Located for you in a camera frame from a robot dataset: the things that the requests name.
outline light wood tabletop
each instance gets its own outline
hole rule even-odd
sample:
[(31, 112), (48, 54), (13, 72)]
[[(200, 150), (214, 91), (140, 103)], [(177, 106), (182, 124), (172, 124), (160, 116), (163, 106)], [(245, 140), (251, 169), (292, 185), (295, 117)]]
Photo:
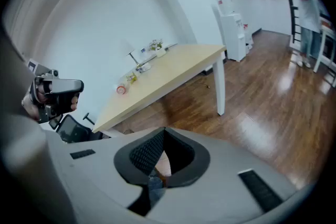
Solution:
[[(146, 107), (185, 83), (207, 66), (219, 62), (218, 66), (222, 68), (221, 53), (225, 50), (226, 47), (223, 45), (176, 45), (170, 48), (163, 57), (150, 61), (151, 69), (142, 73), (126, 94), (117, 94), (116, 92), (112, 94), (99, 115), (93, 132), (108, 130), (115, 126), (138, 112), (139, 108)], [(224, 79), (224, 68), (222, 69), (223, 76), (221, 77)], [(218, 111), (219, 114), (224, 113), (224, 107), (221, 110), (223, 112)]]

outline white shirt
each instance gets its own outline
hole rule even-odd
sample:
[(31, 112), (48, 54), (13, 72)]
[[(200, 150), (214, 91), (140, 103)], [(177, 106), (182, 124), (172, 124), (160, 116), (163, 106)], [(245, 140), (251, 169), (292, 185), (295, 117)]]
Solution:
[(320, 32), (321, 19), (318, 0), (298, 0), (300, 26)]

